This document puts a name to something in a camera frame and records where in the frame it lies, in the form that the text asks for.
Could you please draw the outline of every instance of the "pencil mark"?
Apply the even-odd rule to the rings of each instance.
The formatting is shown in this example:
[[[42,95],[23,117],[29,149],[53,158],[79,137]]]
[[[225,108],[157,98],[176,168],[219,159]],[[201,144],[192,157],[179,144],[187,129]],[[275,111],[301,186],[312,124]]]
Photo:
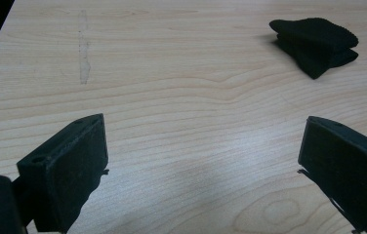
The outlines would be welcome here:
[[[79,62],[80,62],[80,83],[87,84],[90,74],[90,63],[88,58],[88,50],[90,42],[84,38],[84,31],[89,27],[87,22],[86,10],[82,10],[78,16],[79,21]]]

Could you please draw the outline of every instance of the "wood grain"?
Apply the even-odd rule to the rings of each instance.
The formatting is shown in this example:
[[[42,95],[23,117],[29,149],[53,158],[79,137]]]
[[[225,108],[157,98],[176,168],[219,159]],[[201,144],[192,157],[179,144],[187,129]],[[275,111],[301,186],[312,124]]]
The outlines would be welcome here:
[[[268,26],[312,17],[360,41],[318,80]],[[0,175],[95,113],[110,173],[69,233],[350,233],[296,171],[309,115],[367,136],[367,1],[16,0],[0,32]]]

